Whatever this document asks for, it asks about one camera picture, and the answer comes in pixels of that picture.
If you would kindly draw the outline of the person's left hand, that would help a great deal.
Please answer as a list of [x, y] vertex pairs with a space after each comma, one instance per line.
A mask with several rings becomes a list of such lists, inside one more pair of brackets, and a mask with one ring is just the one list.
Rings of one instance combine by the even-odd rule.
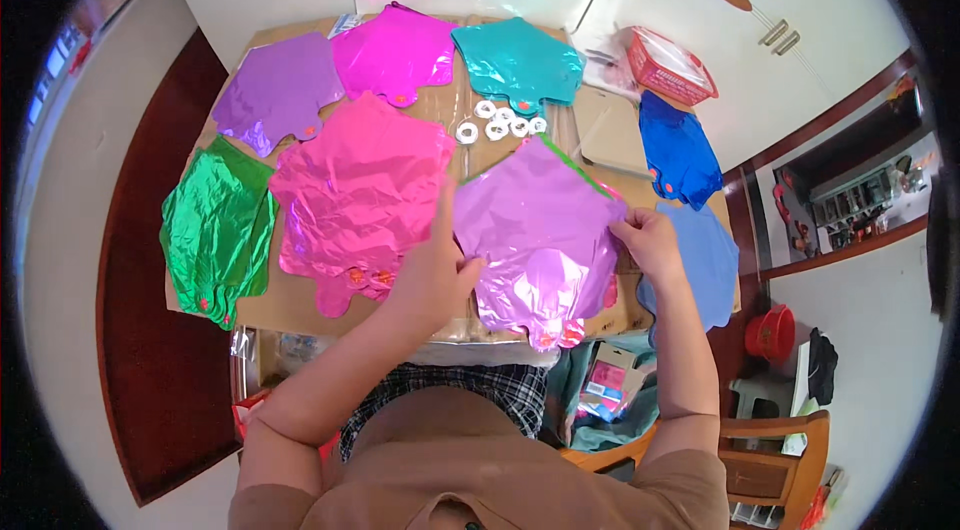
[[487, 266], [482, 257], [464, 255], [455, 240], [456, 188], [456, 182], [449, 180], [440, 190], [428, 237], [404, 256], [383, 305], [397, 326], [421, 340], [428, 340], [457, 316]]

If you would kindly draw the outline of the person's right hand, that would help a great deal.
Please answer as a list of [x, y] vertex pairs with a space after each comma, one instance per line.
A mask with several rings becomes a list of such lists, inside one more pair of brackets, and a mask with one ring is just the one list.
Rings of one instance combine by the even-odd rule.
[[666, 215], [654, 209], [633, 208], [628, 210], [624, 221], [612, 222], [608, 229], [654, 286], [688, 282], [677, 234]]

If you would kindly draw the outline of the light purple foil balloon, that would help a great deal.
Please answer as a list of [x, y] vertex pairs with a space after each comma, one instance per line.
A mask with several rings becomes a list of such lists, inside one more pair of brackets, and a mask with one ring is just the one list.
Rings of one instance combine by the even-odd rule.
[[466, 181], [453, 231], [464, 255], [487, 263], [474, 289], [480, 322], [524, 333], [540, 352], [559, 348], [567, 320], [601, 313], [618, 262], [609, 224], [627, 209], [544, 137]]

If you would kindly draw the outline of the stack of dark blue balloons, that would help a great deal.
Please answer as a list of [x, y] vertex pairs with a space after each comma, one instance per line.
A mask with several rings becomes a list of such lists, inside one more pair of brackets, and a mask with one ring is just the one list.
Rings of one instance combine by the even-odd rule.
[[700, 211], [723, 187], [714, 150], [690, 112], [679, 110], [653, 91], [639, 103], [638, 128], [654, 192]]

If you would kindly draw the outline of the stack of pink foil balloons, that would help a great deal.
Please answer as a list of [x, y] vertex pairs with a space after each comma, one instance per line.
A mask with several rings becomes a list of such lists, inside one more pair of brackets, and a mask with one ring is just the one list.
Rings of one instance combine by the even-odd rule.
[[354, 296], [388, 296], [429, 233], [456, 143], [371, 92], [321, 129], [279, 155], [269, 190], [284, 213], [279, 266], [314, 280], [318, 312], [339, 318]]

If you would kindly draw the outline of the brown cardboard pieces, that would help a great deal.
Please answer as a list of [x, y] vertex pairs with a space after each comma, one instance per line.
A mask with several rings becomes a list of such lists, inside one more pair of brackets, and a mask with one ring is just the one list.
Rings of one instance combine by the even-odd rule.
[[576, 153], [595, 166], [653, 181], [640, 130], [639, 111], [627, 98], [584, 86], [572, 105], [579, 138]]

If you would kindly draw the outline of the red bucket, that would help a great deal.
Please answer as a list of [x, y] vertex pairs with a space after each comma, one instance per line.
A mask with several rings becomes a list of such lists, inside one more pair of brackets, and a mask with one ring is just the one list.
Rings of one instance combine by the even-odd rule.
[[747, 323], [745, 349], [750, 356], [779, 364], [789, 357], [795, 338], [794, 314], [785, 304], [778, 304]]

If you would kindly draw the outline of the clear plastic wrap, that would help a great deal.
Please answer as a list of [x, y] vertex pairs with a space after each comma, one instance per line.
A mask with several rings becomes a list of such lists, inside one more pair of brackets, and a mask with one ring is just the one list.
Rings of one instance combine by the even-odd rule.
[[314, 336], [236, 326], [229, 332], [230, 354], [237, 376], [247, 391], [253, 386], [275, 385], [314, 360], [337, 341], [335, 336]]

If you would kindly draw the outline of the teal bag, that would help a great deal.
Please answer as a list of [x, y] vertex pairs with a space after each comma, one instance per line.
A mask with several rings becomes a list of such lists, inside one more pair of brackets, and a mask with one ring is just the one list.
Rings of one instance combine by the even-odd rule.
[[547, 373], [544, 417], [537, 436], [550, 446], [582, 452], [610, 450], [642, 437], [660, 414], [655, 371], [612, 420], [579, 410], [581, 390], [600, 344], [592, 341], [562, 349]]

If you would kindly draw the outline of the white stool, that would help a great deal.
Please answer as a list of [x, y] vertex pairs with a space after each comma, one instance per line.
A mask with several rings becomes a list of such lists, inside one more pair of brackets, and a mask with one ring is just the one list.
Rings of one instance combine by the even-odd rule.
[[735, 418], [798, 416], [805, 401], [797, 381], [769, 373], [738, 378], [728, 383], [736, 397]]

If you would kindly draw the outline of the stack of green foil balloons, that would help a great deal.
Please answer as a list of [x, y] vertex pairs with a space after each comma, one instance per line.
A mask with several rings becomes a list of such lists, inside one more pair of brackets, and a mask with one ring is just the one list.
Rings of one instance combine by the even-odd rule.
[[237, 323], [237, 301], [262, 296], [279, 204], [274, 169], [216, 136], [198, 149], [162, 203], [159, 241], [176, 301], [222, 330]]

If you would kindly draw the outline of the stack of teal foil balloons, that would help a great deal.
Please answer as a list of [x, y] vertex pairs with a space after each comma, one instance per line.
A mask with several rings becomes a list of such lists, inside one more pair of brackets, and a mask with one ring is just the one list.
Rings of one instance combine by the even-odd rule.
[[583, 81], [581, 56], [522, 18], [455, 28], [451, 39], [471, 89], [507, 102], [516, 115], [531, 119], [546, 104], [574, 104]]

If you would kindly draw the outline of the stack of magenta foil balloons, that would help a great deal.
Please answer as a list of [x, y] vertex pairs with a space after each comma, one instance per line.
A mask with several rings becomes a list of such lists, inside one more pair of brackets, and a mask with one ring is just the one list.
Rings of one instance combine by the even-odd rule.
[[447, 22], [398, 3], [374, 19], [340, 32], [330, 44], [346, 96], [370, 93], [394, 107], [409, 107], [418, 90], [453, 81], [455, 47]]

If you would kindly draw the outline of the stack of violet foil balloons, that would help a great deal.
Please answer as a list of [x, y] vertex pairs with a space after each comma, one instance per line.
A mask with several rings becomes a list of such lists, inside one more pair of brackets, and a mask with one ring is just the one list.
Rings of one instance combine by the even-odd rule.
[[218, 133], [266, 158], [286, 137], [317, 137], [320, 111], [345, 95], [330, 41], [308, 32], [250, 49], [211, 116]]

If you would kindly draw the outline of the wooden chair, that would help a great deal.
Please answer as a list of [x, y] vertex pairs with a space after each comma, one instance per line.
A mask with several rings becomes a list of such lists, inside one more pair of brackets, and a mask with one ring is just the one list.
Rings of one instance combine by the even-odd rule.
[[[810, 510], [826, 469], [831, 417], [827, 411], [807, 416], [742, 419], [714, 417], [713, 438], [718, 457], [726, 467], [726, 494], [731, 502], [782, 507], [784, 516], [777, 530], [800, 530]], [[633, 463], [639, 470], [651, 455], [659, 430], [679, 428], [678, 412], [657, 421], [641, 438], [598, 453], [568, 447], [558, 450], [566, 460], [590, 472], [605, 472]], [[801, 455], [726, 447], [732, 439], [773, 439], [803, 433], [807, 446]]]

